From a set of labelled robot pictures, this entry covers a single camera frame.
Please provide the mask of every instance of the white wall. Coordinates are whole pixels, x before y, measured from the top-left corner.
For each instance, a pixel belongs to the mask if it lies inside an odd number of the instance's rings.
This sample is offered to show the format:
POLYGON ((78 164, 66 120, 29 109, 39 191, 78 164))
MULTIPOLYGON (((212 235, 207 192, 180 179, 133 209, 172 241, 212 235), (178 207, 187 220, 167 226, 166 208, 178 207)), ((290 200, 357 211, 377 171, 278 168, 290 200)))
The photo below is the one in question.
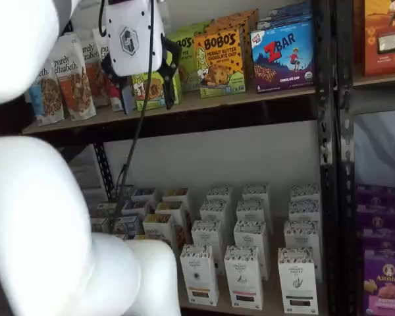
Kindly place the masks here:
MULTIPOLYGON (((130 144, 105 145, 115 179, 130 144)), ((190 187, 196 205, 214 183, 239 188, 245 182, 269 182, 273 213, 286 215, 291 185, 319 179, 316 122, 140 139, 131 170, 133 184, 190 187)))

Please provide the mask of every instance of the stacked boxes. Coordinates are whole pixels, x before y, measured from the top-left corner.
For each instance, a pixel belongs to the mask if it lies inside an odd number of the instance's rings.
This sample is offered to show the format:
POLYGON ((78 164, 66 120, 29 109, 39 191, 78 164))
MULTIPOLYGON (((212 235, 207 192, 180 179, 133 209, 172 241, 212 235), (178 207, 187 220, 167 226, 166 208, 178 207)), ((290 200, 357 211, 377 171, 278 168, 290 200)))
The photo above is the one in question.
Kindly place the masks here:
POLYGON ((268 280, 271 273, 271 263, 269 261, 266 224, 238 221, 234 227, 234 239, 239 247, 257 248, 262 279, 268 280))
POLYGON ((315 265, 310 248, 279 248, 278 269, 285 313, 317 315, 315 265))
POLYGON ((233 307, 263 309, 263 287, 256 247, 229 246, 225 268, 233 307))
POLYGON ((211 246, 185 245, 180 262, 190 303, 216 306, 218 284, 211 246))

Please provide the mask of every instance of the white tea box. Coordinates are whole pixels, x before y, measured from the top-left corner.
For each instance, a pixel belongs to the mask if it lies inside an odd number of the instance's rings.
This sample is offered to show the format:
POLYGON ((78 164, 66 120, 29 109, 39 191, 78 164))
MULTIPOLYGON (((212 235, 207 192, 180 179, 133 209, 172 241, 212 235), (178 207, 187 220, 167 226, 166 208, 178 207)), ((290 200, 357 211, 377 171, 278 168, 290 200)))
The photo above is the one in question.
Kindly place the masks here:
POLYGON ((225 253, 226 279, 233 307, 263 309, 263 287, 256 247, 229 246, 225 253))
POLYGON ((110 232, 110 220, 102 219, 99 217, 92 217, 91 219, 91 231, 93 232, 110 232))
POLYGON ((299 201, 301 199, 315 199, 318 202, 321 201, 319 186, 315 183, 292 186, 290 195, 291 202, 299 201))
POLYGON ((225 241, 220 221, 195 221, 192 228, 193 243, 212 246, 215 272, 225 275, 225 241))
POLYGON ((322 282, 322 257, 318 223, 286 221, 284 237, 287 248, 311 248, 313 250, 316 279, 322 282))
POLYGON ((114 233, 135 237, 136 235, 142 235, 144 229, 139 216, 124 216, 116 219, 114 223, 114 233))
POLYGON ((212 199, 204 201, 200 210, 200 217, 203 221, 220 221, 224 230, 224 240, 226 245, 234 244, 233 218, 230 204, 223 199, 212 199))
POLYGON ((180 262, 189 302, 216 306, 219 290, 212 246, 185 245, 180 262))
POLYGON ((170 214, 176 229, 177 246, 192 243, 192 237, 187 229, 186 210, 182 202, 159 202, 155 214, 170 214))
POLYGON ((112 217, 116 211, 116 203, 103 202, 90 212, 91 217, 112 217))
POLYGON ((133 191, 133 202, 149 202, 152 208, 156 208, 159 202, 158 191, 155 188, 138 188, 133 191))
POLYGON ((160 239, 166 242, 178 257, 180 252, 177 247, 176 232, 171 215, 149 214, 144 222, 145 235, 150 239, 160 239))
POLYGON ((126 201, 121 209, 121 214, 124 216, 132 216, 137 215, 139 219, 143 221, 146 215, 150 214, 149 210, 149 202, 148 201, 141 201, 141 202, 133 202, 133 201, 126 201))
POLYGON ((263 212, 263 201, 257 197, 252 197, 246 201, 237 203, 237 221, 262 222, 265 223, 263 212))
POLYGON ((243 200, 258 198, 263 202, 263 212, 267 223, 268 231, 273 234, 274 226, 269 206, 269 184, 246 184, 243 188, 243 200))
POLYGON ((234 227, 234 239, 236 246, 257 248, 262 280, 268 280, 271 273, 271 262, 269 261, 266 224, 262 222, 238 221, 234 227))
POLYGON ((279 248, 278 269, 285 314, 319 314, 311 249, 279 248))

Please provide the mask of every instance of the snack box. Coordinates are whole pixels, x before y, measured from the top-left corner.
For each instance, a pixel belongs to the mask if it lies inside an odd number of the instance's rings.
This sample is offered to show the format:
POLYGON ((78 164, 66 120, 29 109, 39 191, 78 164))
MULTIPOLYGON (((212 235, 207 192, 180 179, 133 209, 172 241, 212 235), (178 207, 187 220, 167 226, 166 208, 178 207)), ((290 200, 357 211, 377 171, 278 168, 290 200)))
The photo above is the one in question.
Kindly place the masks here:
POLYGON ((91 221, 91 230, 93 232, 110 232, 110 220, 102 219, 98 217, 92 217, 91 221))
POLYGON ((220 221, 195 221, 192 228, 193 243, 212 246, 215 272, 225 275, 225 242, 220 221))
POLYGON ((216 306, 219 289, 211 246, 185 245, 180 262, 189 302, 216 306))
POLYGON ((364 4, 365 75, 395 73, 395 0, 364 4))
POLYGON ((182 92, 196 91, 200 89, 198 70, 196 69, 196 60, 193 50, 193 37, 202 34, 208 23, 193 24, 189 27, 183 27, 176 33, 170 34, 168 38, 175 41, 182 47, 182 56, 178 66, 182 92))
POLYGON ((358 205, 395 206, 395 188, 360 184, 355 191, 358 205))
POLYGON ((315 199, 319 201, 319 203, 321 201, 319 186, 314 183, 292 186, 290 195, 291 202, 298 201, 300 199, 315 199))
POLYGON ((176 232, 171 215, 148 214, 143 222, 145 235, 149 239, 159 239, 166 242, 178 257, 176 232))
POLYGON ((178 249, 187 242, 192 242, 192 237, 188 232, 186 210, 182 202, 160 202, 155 209, 155 214, 170 214, 176 230, 176 240, 178 249))
POLYGON ((395 251, 364 251, 363 314, 395 316, 395 251))
POLYGON ((313 250, 316 279, 322 282, 322 248, 318 223, 286 221, 284 238, 287 248, 311 248, 313 250))
POLYGON ((142 222, 137 215, 117 218, 114 223, 114 231, 115 234, 126 234, 132 237, 144 233, 142 222))
POLYGON ((243 45, 241 27, 194 37, 201 97, 246 92, 243 45))
POLYGON ((138 215, 139 220, 141 221, 143 221, 146 215, 148 215, 149 213, 149 202, 147 201, 132 202, 129 200, 123 205, 123 208, 121 209, 122 215, 138 215))
POLYGON ((90 211, 91 217, 112 217, 116 211, 116 203, 100 203, 95 210, 90 211))
POLYGON ((358 205, 357 227, 363 228, 395 228, 395 207, 368 207, 358 205))
POLYGON ((285 314, 319 314, 311 248, 279 248, 278 269, 285 314))
POLYGON ((395 250, 395 229, 365 228, 362 241, 363 249, 395 250))
MULTIPOLYGON (((168 65, 171 63, 171 54, 168 54, 167 59, 168 65)), ((147 73, 145 74, 134 74, 132 76, 133 88, 136 97, 136 106, 138 107, 138 111, 142 111, 144 106, 145 99, 145 91, 147 86, 147 73)), ((180 76, 178 71, 172 78, 172 82, 174 85, 174 104, 179 104, 182 101, 182 86, 180 81, 180 76)), ((151 75, 151 87, 149 90, 149 101, 147 102, 146 109, 158 109, 160 107, 165 107, 165 96, 163 89, 163 77, 154 71, 151 75)))
POLYGON ((237 203, 237 220, 262 222, 265 223, 265 212, 263 211, 263 200, 257 197, 252 197, 246 201, 239 201, 237 203))
POLYGON ((234 227, 234 240, 239 247, 257 247, 262 280, 268 280, 271 273, 269 242, 266 224, 262 222, 238 221, 234 227))
POLYGON ((262 310, 263 287, 257 247, 229 246, 224 262, 232 306, 262 310))
POLYGON ((273 234, 274 226, 271 217, 271 207, 269 205, 269 184, 246 184, 243 188, 243 200, 259 198, 263 201, 263 212, 265 214, 267 228, 273 234))
POLYGON ((204 201, 200 210, 200 217, 203 221, 220 221, 224 230, 224 240, 227 245, 234 243, 233 237, 233 216, 230 204, 222 199, 212 199, 204 201))
POLYGON ((312 19, 251 33, 257 93, 313 85, 312 19))

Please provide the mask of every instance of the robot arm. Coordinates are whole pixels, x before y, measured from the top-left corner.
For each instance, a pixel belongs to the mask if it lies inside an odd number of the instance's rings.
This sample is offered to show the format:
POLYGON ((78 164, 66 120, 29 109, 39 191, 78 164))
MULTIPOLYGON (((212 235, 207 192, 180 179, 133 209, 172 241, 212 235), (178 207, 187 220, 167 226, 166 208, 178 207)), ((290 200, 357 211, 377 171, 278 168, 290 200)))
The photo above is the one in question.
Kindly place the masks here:
POLYGON ((91 234, 50 145, 0 138, 0 281, 16 316, 179 316, 176 276, 162 242, 91 234))

